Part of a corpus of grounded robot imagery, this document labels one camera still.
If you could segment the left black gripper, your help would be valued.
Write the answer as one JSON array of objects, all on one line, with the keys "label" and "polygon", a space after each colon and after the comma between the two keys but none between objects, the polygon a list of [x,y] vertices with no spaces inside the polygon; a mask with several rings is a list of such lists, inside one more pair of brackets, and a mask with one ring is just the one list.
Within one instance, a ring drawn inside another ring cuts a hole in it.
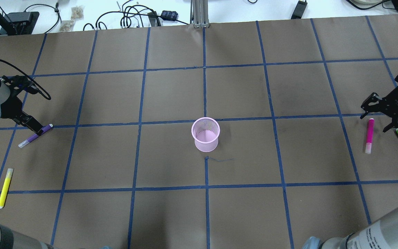
[{"label": "left black gripper", "polygon": [[7,86],[10,91],[8,99],[1,104],[1,118],[11,119],[19,126],[27,127],[38,136],[44,134],[45,127],[34,117],[23,112],[22,101],[17,97],[22,91],[37,94],[39,92],[38,87],[26,76],[2,76],[0,81],[2,86]]}]

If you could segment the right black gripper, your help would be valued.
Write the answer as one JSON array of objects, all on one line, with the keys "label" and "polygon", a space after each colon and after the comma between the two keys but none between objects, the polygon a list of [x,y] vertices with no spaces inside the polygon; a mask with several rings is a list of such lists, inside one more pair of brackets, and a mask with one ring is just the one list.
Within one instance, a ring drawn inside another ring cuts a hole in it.
[{"label": "right black gripper", "polygon": [[391,123],[385,126],[383,132],[387,132],[390,129],[398,129],[398,86],[383,98],[376,92],[371,93],[363,101],[361,109],[364,113],[360,115],[360,119],[365,118],[369,113],[379,112],[391,118]]}]

